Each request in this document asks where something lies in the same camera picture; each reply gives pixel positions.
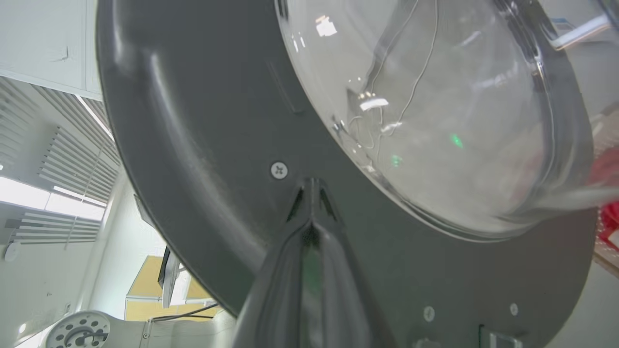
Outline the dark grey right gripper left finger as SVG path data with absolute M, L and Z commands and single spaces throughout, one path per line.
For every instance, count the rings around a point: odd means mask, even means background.
M 296 190 L 236 323 L 234 348 L 298 348 L 304 233 L 311 228 L 312 180 Z

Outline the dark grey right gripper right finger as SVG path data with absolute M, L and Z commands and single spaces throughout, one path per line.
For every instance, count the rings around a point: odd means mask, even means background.
M 386 348 L 385 324 L 369 283 L 354 256 L 328 188 L 312 179 L 312 227 L 318 234 L 323 274 L 325 348 Z

